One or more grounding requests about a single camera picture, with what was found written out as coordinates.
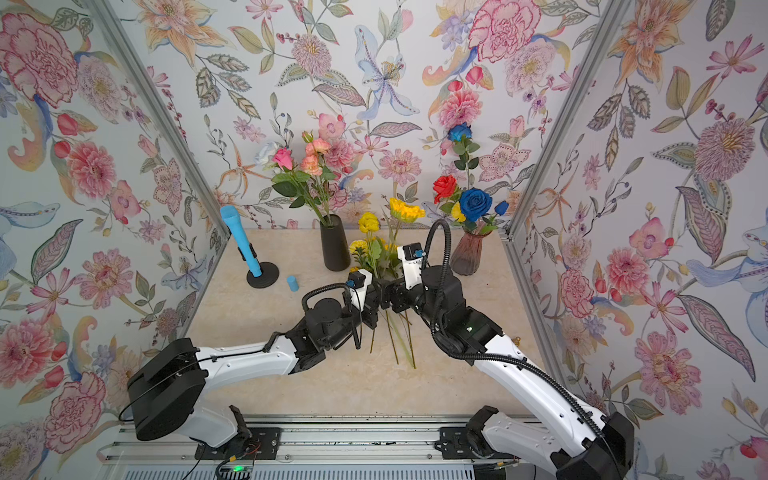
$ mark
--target vase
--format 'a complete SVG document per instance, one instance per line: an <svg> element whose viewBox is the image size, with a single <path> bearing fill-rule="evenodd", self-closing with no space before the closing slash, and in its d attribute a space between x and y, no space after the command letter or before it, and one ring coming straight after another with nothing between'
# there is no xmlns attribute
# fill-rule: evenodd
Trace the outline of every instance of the vase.
<svg viewBox="0 0 768 480"><path fill-rule="evenodd" d="M344 225L338 215L330 216L330 227L320 225L320 242L323 245L323 261L332 272L349 268L349 247L346 243Z"/></svg>
<svg viewBox="0 0 768 480"><path fill-rule="evenodd" d="M478 271L482 255L482 241L490 234L491 232L475 235L464 230L464 236L451 255L451 269L458 275L472 275Z"/></svg>

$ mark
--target blue rose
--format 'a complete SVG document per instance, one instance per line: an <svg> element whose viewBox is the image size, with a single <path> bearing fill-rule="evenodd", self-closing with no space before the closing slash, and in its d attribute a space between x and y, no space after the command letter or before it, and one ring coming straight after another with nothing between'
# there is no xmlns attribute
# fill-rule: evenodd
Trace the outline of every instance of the blue rose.
<svg viewBox="0 0 768 480"><path fill-rule="evenodd" d="M458 199L458 204L467 220L476 222L491 209L493 199L478 188L470 188Z"/></svg>
<svg viewBox="0 0 768 480"><path fill-rule="evenodd" d="M472 129L467 125L467 122L448 130L448 138L451 141L462 141L462 137L472 138Z"/></svg>
<svg viewBox="0 0 768 480"><path fill-rule="evenodd" d="M496 208L493 209L494 212L496 212L497 215L502 216L507 213L507 209L509 208L509 203L507 203L506 200L496 205Z"/></svg>

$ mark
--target yellow chrysanthemum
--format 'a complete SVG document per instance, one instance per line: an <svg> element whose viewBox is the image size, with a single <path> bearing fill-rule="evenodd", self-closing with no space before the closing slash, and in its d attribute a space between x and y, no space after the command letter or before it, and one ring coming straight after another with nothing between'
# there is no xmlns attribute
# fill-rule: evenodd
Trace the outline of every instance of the yellow chrysanthemum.
<svg viewBox="0 0 768 480"><path fill-rule="evenodd" d="M365 240L355 240L349 244L350 253L357 253L357 250L361 250L363 253L368 252L368 243Z"/></svg>
<svg viewBox="0 0 768 480"><path fill-rule="evenodd" d="M389 199L389 208L391 209L394 218L406 223L413 223L425 216L423 208L417 205L408 205L406 202L397 198Z"/></svg>
<svg viewBox="0 0 768 480"><path fill-rule="evenodd" d="M365 212L362 217L360 217L358 223L360 225L360 231L363 233L378 232L381 227L379 219L376 218L376 215L370 212Z"/></svg>
<svg viewBox="0 0 768 480"><path fill-rule="evenodd" d="M454 217L460 222L467 220L467 217L462 213L462 207L458 204L458 202L456 202L451 209L451 217Z"/></svg>

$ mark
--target black round base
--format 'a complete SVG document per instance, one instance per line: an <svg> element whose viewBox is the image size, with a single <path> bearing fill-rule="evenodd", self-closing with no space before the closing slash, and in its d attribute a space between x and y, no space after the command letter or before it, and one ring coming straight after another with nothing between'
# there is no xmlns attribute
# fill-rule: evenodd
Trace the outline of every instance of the black round base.
<svg viewBox="0 0 768 480"><path fill-rule="evenodd" d="M270 262L261 262L259 265L261 265L261 276L253 276L250 270L248 270L245 280L253 288L267 288L277 281L277 277L280 276L280 269L277 268L277 265Z"/></svg>

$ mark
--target black base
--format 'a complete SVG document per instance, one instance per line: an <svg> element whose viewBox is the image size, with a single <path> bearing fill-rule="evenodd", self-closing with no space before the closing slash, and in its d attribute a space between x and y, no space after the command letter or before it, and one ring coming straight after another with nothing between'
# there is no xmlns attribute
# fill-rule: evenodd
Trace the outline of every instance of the black base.
<svg viewBox="0 0 768 480"><path fill-rule="evenodd" d="M280 447L280 429L272 427L252 427L249 429L252 437L246 440L245 448L253 449L255 445L259 448L249 455L243 457L246 460L274 460L277 458L277 449ZM212 449L208 445L198 445L194 454L196 460L224 460L228 455L236 455L236 452L227 452L225 445L218 449Z"/></svg>
<svg viewBox="0 0 768 480"><path fill-rule="evenodd" d="M277 265L270 262L261 262L259 265L261 265L261 276L253 276L250 270L248 270L245 280L253 288L267 288L277 281L277 278L280 276L280 269L277 268Z"/></svg>
<svg viewBox="0 0 768 480"><path fill-rule="evenodd" d="M476 460L479 458L472 453L472 449L469 446L466 427L441 427L440 440L435 442L435 450L442 452L443 460L460 460L467 458ZM488 458L512 460L516 457L511 453L494 452Z"/></svg>

